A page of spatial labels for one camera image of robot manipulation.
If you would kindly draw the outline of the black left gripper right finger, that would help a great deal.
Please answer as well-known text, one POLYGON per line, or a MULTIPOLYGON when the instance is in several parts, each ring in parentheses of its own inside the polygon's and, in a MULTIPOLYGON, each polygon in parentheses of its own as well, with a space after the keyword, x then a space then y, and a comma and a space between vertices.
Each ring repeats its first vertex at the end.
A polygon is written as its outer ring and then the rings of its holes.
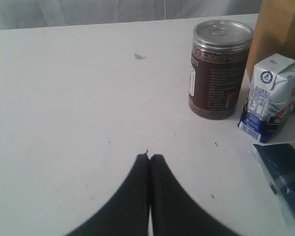
POLYGON ((155 236, 237 236, 202 209, 182 188, 165 158, 149 161, 152 230, 155 236))

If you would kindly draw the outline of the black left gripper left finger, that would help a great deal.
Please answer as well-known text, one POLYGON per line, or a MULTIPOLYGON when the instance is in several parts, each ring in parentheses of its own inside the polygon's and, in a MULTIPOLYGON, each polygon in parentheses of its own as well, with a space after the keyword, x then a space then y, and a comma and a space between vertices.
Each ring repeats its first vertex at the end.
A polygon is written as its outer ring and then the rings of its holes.
POLYGON ((114 195, 69 236, 147 236, 150 208, 149 159, 139 154, 114 195))

